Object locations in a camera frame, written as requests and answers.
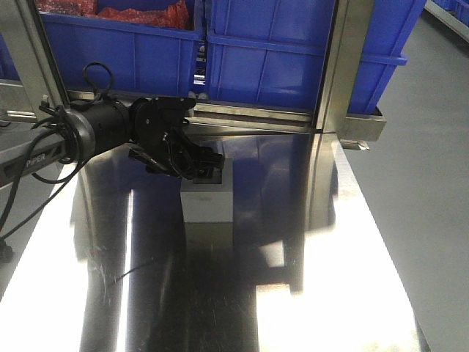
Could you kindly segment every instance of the blue plastic crate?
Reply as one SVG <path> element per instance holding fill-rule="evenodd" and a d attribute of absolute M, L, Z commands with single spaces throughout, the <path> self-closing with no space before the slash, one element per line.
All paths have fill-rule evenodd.
<path fill-rule="evenodd" d="M 363 54 L 350 99 L 349 112 L 372 114 L 397 66 L 407 64 L 407 57 Z"/>
<path fill-rule="evenodd" d="M 207 35 L 206 91 L 212 100 L 312 109 L 325 50 Z"/>
<path fill-rule="evenodd" d="M 324 47 L 334 0 L 211 0 L 218 35 Z"/>
<path fill-rule="evenodd" d="M 327 45 L 333 0 L 211 0 L 210 28 L 245 39 Z M 376 0 L 364 46 L 367 53 L 398 56 L 426 0 Z"/>
<path fill-rule="evenodd" d="M 433 0 L 433 2 L 446 11 L 454 11 L 456 8 L 456 0 Z"/>
<path fill-rule="evenodd" d="M 101 5 L 111 5 L 102 0 Z M 140 10 L 149 10 L 154 0 L 140 0 Z M 119 1 L 135 7 L 136 1 Z M 163 1 L 165 7 L 169 0 Z M 107 64 L 115 75 L 114 89 L 159 95 L 187 96 L 193 88 L 193 75 L 202 28 L 203 3 L 193 9 L 193 31 L 169 29 L 134 23 L 42 13 L 59 71 L 67 88 L 82 88 L 83 67 L 93 61 Z M 10 56 L 0 44 L 0 66 L 3 78 L 16 79 Z M 108 82 L 104 70 L 90 68 L 90 77 L 104 87 Z"/>
<path fill-rule="evenodd" d="M 466 26 L 469 26 L 469 3 L 466 0 L 457 0 L 454 15 Z"/>
<path fill-rule="evenodd" d="M 207 35 L 206 92 L 212 100 L 313 110 L 325 52 L 305 45 Z M 405 56 L 364 54 L 350 112 L 371 114 Z"/>
<path fill-rule="evenodd" d="M 400 55 L 425 3 L 426 0 L 376 0 L 363 52 Z"/>

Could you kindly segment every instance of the metal bracket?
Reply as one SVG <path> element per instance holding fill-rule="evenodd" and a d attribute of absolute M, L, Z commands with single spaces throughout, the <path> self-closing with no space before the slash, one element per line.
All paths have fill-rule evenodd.
<path fill-rule="evenodd" d="M 341 139 L 340 144 L 344 149 L 369 151 L 368 143 L 365 141 L 349 141 L 346 139 Z"/>
<path fill-rule="evenodd" d="M 317 109 L 317 129 L 343 137 L 361 53 L 372 18 L 374 0 L 339 0 L 331 31 L 324 85 Z"/>
<path fill-rule="evenodd" d="M 191 122 L 285 133 L 311 133 L 311 114 L 233 103 L 198 103 Z"/>
<path fill-rule="evenodd" d="M 386 125 L 379 110 L 373 115 L 348 114 L 341 128 L 340 139 L 375 142 Z"/>

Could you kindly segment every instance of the reflective metal surface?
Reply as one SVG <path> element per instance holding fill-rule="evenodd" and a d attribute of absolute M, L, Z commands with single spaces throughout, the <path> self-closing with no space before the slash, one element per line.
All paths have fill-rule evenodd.
<path fill-rule="evenodd" d="M 206 136 L 253 136 L 262 134 L 279 134 L 278 131 L 269 131 L 260 128 L 246 128 L 222 125 L 206 125 L 204 123 L 195 123 L 191 120 L 186 134 L 190 137 L 206 137 Z"/>
<path fill-rule="evenodd" d="M 3 351 L 419 351 L 335 135 L 204 143 L 234 159 L 233 255 L 186 249 L 179 180 L 103 154 L 43 212 Z"/>
<path fill-rule="evenodd" d="M 253 130 L 284 132 L 284 133 L 311 133 L 311 124 L 308 122 L 293 122 L 286 120 L 268 120 L 256 117 L 231 118 L 229 115 L 211 114 L 204 112 L 191 118 L 197 125 L 213 125 L 230 128 L 250 128 Z"/>
<path fill-rule="evenodd" d="M 30 129 L 31 125 L 26 123 L 0 122 L 0 140 L 14 138 L 17 133 L 21 134 Z M 59 164 L 51 164 L 43 168 L 40 171 L 41 176 L 48 179 L 57 179 L 60 173 L 57 168 L 58 165 Z M 10 188 L 11 185 L 0 188 L 0 211 L 3 211 L 7 203 Z M 13 203 L 12 212 L 7 219 L 2 234 L 10 231 L 20 221 L 23 221 L 29 214 L 36 210 L 37 207 L 43 203 L 44 199 L 48 197 L 52 188 L 52 185 L 39 183 L 31 175 L 23 177 L 18 188 L 18 193 L 16 194 L 15 202 Z M 7 240 L 7 244 L 14 249 L 14 255 L 10 264 L 0 264 L 0 300 L 21 258 L 21 253 L 34 231 L 39 217 L 39 215 L 35 216 L 28 224 L 20 228 L 14 236 Z"/>
<path fill-rule="evenodd" d="M 265 117 L 268 119 L 291 120 L 311 122 L 310 112 L 279 110 L 278 108 L 263 108 L 258 106 L 248 106 L 247 104 L 231 104 L 228 103 L 198 103 L 195 107 L 196 111 L 214 112 L 217 114 L 240 115 L 249 117 Z"/>
<path fill-rule="evenodd" d="M 0 79 L 0 93 L 0 109 L 32 113 L 28 95 L 21 82 Z"/>

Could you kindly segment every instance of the small gray block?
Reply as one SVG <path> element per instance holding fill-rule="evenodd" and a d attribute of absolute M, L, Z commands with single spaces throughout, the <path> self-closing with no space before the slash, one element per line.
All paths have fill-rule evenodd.
<path fill-rule="evenodd" d="M 181 203 L 185 223 L 233 222 L 233 159 L 225 160 L 221 184 L 183 180 Z"/>

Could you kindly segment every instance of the black cable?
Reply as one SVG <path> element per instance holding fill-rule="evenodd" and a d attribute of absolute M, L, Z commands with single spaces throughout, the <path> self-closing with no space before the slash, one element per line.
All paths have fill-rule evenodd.
<path fill-rule="evenodd" d="M 188 163 L 188 167 L 190 168 L 189 172 L 185 172 L 179 167 L 179 165 L 177 165 L 176 162 L 174 162 L 175 155 L 174 155 L 174 151 L 172 148 L 171 140 L 168 141 L 167 139 L 165 139 L 165 142 L 166 142 L 166 145 L 168 146 L 169 164 L 171 165 L 173 170 L 180 177 L 183 177 L 187 180 L 192 180 L 193 178 L 195 178 L 195 176 L 197 175 L 196 173 L 197 168 L 196 168 L 195 163 L 193 162 L 193 159 L 189 155 L 188 151 L 185 148 L 182 149 L 182 155 L 184 156 L 184 159 Z"/>
<path fill-rule="evenodd" d="M 62 108 L 62 110 L 58 111 L 58 117 L 50 117 L 49 119 L 52 119 L 55 122 L 61 120 L 61 122 L 60 122 L 61 125 L 62 125 L 61 127 L 64 128 L 65 130 L 68 130 L 67 131 L 68 133 L 66 133 L 67 134 L 67 139 L 73 141 L 70 148 L 75 151 L 73 153 L 75 155 L 73 155 L 72 158 L 70 158 L 70 160 L 71 160 L 70 162 L 65 162 L 64 164 L 71 164 L 73 159 L 75 159 L 77 161 L 77 164 L 76 164 L 76 167 L 73 170 L 73 172 L 70 173 L 70 175 L 68 175 L 64 178 L 58 179 L 58 180 L 49 180 L 47 178 L 39 176 L 36 172 L 34 172 L 32 174 L 32 176 L 36 180 L 39 180 L 43 183 L 47 183 L 48 185 L 58 185 L 60 183 L 67 182 L 67 181 L 71 180 L 73 178 L 73 176 L 75 175 L 75 171 L 77 171 L 81 167 L 81 163 L 82 163 L 83 157 L 84 157 L 84 155 L 83 155 L 83 153 L 84 153 L 83 152 L 83 143 L 82 143 L 81 138 L 80 138 L 80 133 L 78 132 L 78 130 L 76 129 L 74 124 L 71 123 L 68 114 L 65 112 L 65 110 L 63 110 L 63 108 Z"/>
<path fill-rule="evenodd" d="M 94 81 L 92 81 L 88 77 L 87 70 L 91 66 L 102 67 L 109 74 L 109 83 L 102 93 L 99 93 L 99 88 L 97 87 L 97 85 L 94 83 Z M 114 74 L 111 72 L 111 69 L 107 65 L 104 65 L 101 62 L 90 62 L 87 66 L 84 67 L 84 69 L 82 70 L 82 74 L 83 74 L 85 81 L 93 88 L 93 92 L 95 94 L 95 98 L 91 100 L 90 102 L 88 102 L 89 106 L 91 106 L 96 101 L 102 98 L 105 98 L 114 85 Z M 40 134 L 36 138 L 34 138 L 26 150 L 25 156 L 23 158 L 23 163 L 21 164 L 21 169 L 19 169 L 19 172 L 17 173 L 17 175 L 15 176 L 15 179 L 13 180 L 13 184 L 12 184 L 12 188 L 10 189 L 10 194 L 8 196 L 7 204 L 0 217 L 0 232 L 3 230 L 3 227 L 10 214 L 10 211 L 12 210 L 13 202 L 15 201 L 16 193 L 18 191 L 18 185 L 20 183 L 21 176 L 24 172 L 24 169 L 26 168 L 26 163 L 31 158 L 34 147 L 37 145 L 37 143 L 39 143 L 39 141 L 41 141 L 45 137 L 50 136 L 54 133 L 60 133 L 68 142 L 70 142 L 71 140 L 71 144 L 69 145 L 70 147 L 69 155 L 67 155 L 66 158 L 62 159 L 61 162 L 63 164 L 71 164 L 73 160 L 76 160 L 77 164 L 76 164 L 75 169 L 70 173 L 70 175 L 60 180 L 49 180 L 49 179 L 39 176 L 37 173 L 33 173 L 32 176 L 41 182 L 44 182 L 47 184 L 62 183 L 62 185 L 57 189 L 56 192 L 54 192 L 54 194 L 52 194 L 49 198 L 47 198 L 47 200 L 43 204 L 41 204 L 35 211 L 33 211 L 29 216 L 27 216 L 22 222 L 20 222 L 18 225 L 13 227 L 13 229 L 11 229 L 5 235 L 0 236 L 0 241 L 4 241 L 5 239 L 9 238 L 13 233 L 15 233 L 18 229 L 20 229 L 24 224 L 26 224 L 28 221 L 34 218 L 42 209 L 44 209 L 44 207 L 47 204 L 49 204 L 49 202 L 51 202 L 52 199 L 56 197 L 57 194 L 59 194 L 59 192 L 72 180 L 72 178 L 80 171 L 80 169 L 83 166 L 85 166 L 85 164 L 89 161 L 89 159 L 84 160 L 84 146 L 83 146 L 83 142 L 81 141 L 80 133 L 78 132 L 73 122 L 70 121 L 70 117 L 68 116 L 67 112 L 64 110 L 64 107 L 60 106 L 56 111 L 54 111 L 44 106 L 41 110 L 48 112 L 49 114 L 52 114 L 53 116 L 35 123 L 32 128 L 38 128 L 42 125 L 48 124 L 48 126 L 51 129 L 45 133 Z"/>
<path fill-rule="evenodd" d="M 8 231 L 6 234 L 4 234 L 3 236 L 0 236 L 0 241 L 1 240 L 6 240 L 7 238 L 9 238 L 13 233 L 15 233 L 16 231 L 18 231 L 22 226 L 24 226 L 26 223 L 28 223 L 28 221 L 30 221 L 32 218 L 34 218 L 40 211 L 42 211 L 45 206 L 47 204 L 49 204 L 51 202 L 52 199 L 54 199 L 57 194 L 60 193 L 60 191 L 62 189 L 64 189 L 64 187 L 72 180 L 73 176 L 75 176 L 76 174 L 78 174 L 78 172 L 81 170 L 81 168 L 83 166 L 86 165 L 86 163 L 88 162 L 89 160 L 85 161 L 82 163 L 82 165 L 80 165 L 79 168 L 75 168 L 75 170 L 73 170 L 73 172 L 70 174 L 72 175 L 72 177 L 68 180 L 66 180 L 58 189 L 57 191 L 55 191 L 49 198 L 47 198 L 47 200 L 41 204 L 35 211 L 33 211 L 31 214 L 29 214 L 22 222 L 20 222 L 18 225 L 16 225 L 15 227 L 13 227 L 10 231 Z"/>
<path fill-rule="evenodd" d="M 18 173 L 15 176 L 15 179 L 13 180 L 13 184 L 10 189 L 10 194 L 8 195 L 7 204 L 5 205 L 3 213 L 1 214 L 1 217 L 0 217 L 0 231 L 3 229 L 5 222 L 7 222 L 7 218 L 10 214 L 10 211 L 12 210 L 13 202 L 15 201 L 15 197 L 16 197 L 16 192 L 18 191 L 18 185 L 20 184 L 21 175 L 23 174 L 24 169 L 26 168 L 26 163 L 32 156 L 34 147 L 36 147 L 36 144 L 39 143 L 39 141 L 43 140 L 45 137 L 55 134 L 56 132 L 57 131 L 55 129 L 51 129 L 49 131 L 41 133 L 39 136 L 36 136 L 32 140 L 32 142 L 29 144 L 28 149 L 24 153 L 24 157 L 21 162 L 21 167 L 18 170 Z"/>
<path fill-rule="evenodd" d="M 146 267 L 146 266 L 148 266 L 148 265 L 150 265 L 150 264 L 155 263 L 155 261 L 156 261 L 156 258 L 152 257 L 152 259 L 150 259 L 150 260 L 148 260 L 148 261 L 146 261 L 146 262 L 144 262 L 144 263 L 142 263 L 142 264 L 140 264 L 140 265 L 137 265 L 137 266 L 131 268 L 129 271 L 123 273 L 121 276 L 119 276 L 119 277 L 117 277 L 116 279 L 114 279 L 114 281 L 113 281 L 108 287 L 110 287 L 110 286 L 112 286 L 112 285 L 115 285 L 115 284 L 118 283 L 120 280 L 124 279 L 128 274 L 131 274 L 131 273 L 133 273 L 134 271 L 137 271 L 137 270 L 142 269 L 142 268 L 144 268 L 144 267 Z"/>
<path fill-rule="evenodd" d="M 68 175 L 67 177 L 64 177 L 60 180 L 48 180 L 45 179 L 44 177 L 40 177 L 36 173 L 33 173 L 33 176 L 37 178 L 38 180 L 48 183 L 48 184 L 58 184 L 58 183 L 63 183 L 57 191 L 50 196 L 43 204 L 41 204 L 35 211 L 33 211 L 29 216 L 27 216 L 20 224 L 16 225 L 13 229 L 11 229 L 8 233 L 0 237 L 0 241 L 4 241 L 8 237 L 10 237 L 13 233 L 15 233 L 17 230 L 19 230 L 24 224 L 26 224 L 28 221 L 30 221 L 32 218 L 36 216 L 49 202 L 56 197 L 57 194 L 72 180 L 72 178 L 80 171 L 80 169 L 88 162 L 88 160 L 84 160 L 84 149 L 83 149 L 83 143 L 81 141 L 80 135 L 78 130 L 73 126 L 71 121 L 69 120 L 69 117 L 67 113 L 64 111 L 63 107 L 58 111 L 58 114 L 55 117 L 49 117 L 47 119 L 44 119 L 42 121 L 37 122 L 36 124 L 33 125 L 33 128 L 37 128 L 41 125 L 44 125 L 48 123 L 50 126 L 53 126 L 52 129 L 49 131 L 40 134 L 37 136 L 31 144 L 28 146 L 28 149 L 25 152 L 25 156 L 23 159 L 22 167 L 21 170 L 17 173 L 15 176 L 15 179 L 12 184 L 12 188 L 10 189 L 10 195 L 8 197 L 7 205 L 5 206 L 4 212 L 1 215 L 0 218 L 0 231 L 3 229 L 3 226 L 5 225 L 5 222 L 7 220 L 7 217 L 10 214 L 10 211 L 12 209 L 13 202 L 15 200 L 16 192 L 18 190 L 18 185 L 21 179 L 21 175 L 24 172 L 24 169 L 26 168 L 26 162 L 31 158 L 31 155 L 33 153 L 34 147 L 37 145 L 39 141 L 44 139 L 47 136 L 50 136 L 55 133 L 60 133 L 62 129 L 63 131 L 66 131 L 67 129 L 72 131 L 71 135 L 68 133 L 68 139 L 72 139 L 73 143 L 76 144 L 75 149 L 77 151 L 76 153 L 76 158 L 77 158 L 77 165 L 75 169 Z"/>
<path fill-rule="evenodd" d="M 91 80 L 90 77 L 88 77 L 88 69 L 91 66 L 98 66 L 104 68 L 108 74 L 109 74 L 109 83 L 104 88 L 102 93 L 99 93 L 99 87 L 96 85 L 94 81 Z M 97 102 L 99 99 L 102 97 L 107 96 L 109 91 L 111 90 L 112 86 L 114 85 L 114 74 L 112 73 L 111 69 L 109 66 L 103 64 L 102 62 L 90 62 L 87 66 L 83 67 L 83 70 L 81 71 L 81 75 L 83 76 L 84 80 L 93 88 L 93 93 L 95 94 L 95 98 L 89 102 L 89 105 L 92 105 L 93 103 Z"/>

